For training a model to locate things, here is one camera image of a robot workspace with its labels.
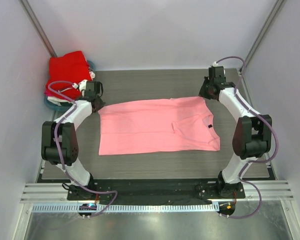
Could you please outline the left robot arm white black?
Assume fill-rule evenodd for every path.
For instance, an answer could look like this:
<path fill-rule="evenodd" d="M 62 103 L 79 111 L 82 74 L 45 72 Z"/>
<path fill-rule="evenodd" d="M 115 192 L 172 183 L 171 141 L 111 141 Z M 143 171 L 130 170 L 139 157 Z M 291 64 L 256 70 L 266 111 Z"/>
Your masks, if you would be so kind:
<path fill-rule="evenodd" d="M 55 84 L 67 84 L 79 91 L 77 100 L 52 88 Z M 68 100 L 72 106 L 54 121 L 45 121 L 41 133 L 41 157 L 61 169 L 75 188 L 81 188 L 92 194 L 96 191 L 94 179 L 79 160 L 79 145 L 76 130 L 91 114 L 99 111 L 105 102 L 101 99 L 104 88 L 99 81 L 83 80 L 80 83 L 70 81 L 55 81 L 48 85 L 48 89 Z"/>

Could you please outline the pink t-shirt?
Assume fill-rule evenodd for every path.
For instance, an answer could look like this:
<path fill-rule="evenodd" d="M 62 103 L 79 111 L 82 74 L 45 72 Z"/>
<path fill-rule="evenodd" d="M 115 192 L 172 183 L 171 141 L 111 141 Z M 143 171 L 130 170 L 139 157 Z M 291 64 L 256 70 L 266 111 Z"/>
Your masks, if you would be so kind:
<path fill-rule="evenodd" d="M 199 96 L 112 104 L 99 115 L 101 156 L 221 149 L 214 116 Z"/>

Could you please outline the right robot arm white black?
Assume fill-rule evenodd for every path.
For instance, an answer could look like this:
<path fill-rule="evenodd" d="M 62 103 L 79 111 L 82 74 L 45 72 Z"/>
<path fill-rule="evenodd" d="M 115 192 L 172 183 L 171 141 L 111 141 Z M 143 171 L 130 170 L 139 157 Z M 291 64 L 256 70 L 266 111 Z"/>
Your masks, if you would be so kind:
<path fill-rule="evenodd" d="M 198 185 L 199 195 L 205 200 L 244 198 L 243 175 L 253 162 L 270 151 L 272 118 L 251 107 L 235 84 L 226 80 L 224 68 L 216 63 L 208 69 L 199 96 L 219 101 L 236 121 L 232 138 L 233 155 L 214 184 Z"/>

